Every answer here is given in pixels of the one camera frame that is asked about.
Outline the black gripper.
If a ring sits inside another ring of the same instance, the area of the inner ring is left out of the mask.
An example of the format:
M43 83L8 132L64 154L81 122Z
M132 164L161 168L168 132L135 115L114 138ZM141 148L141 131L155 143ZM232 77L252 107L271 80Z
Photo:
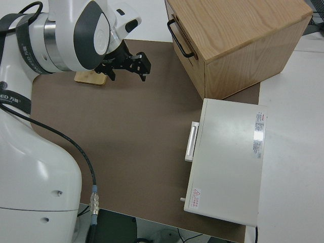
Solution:
M151 63L144 52L139 52L136 55L131 54L123 40L114 51L105 55L103 61L95 68L95 72L106 74L112 81L115 81L114 69L134 72L144 82L146 76L150 74Z

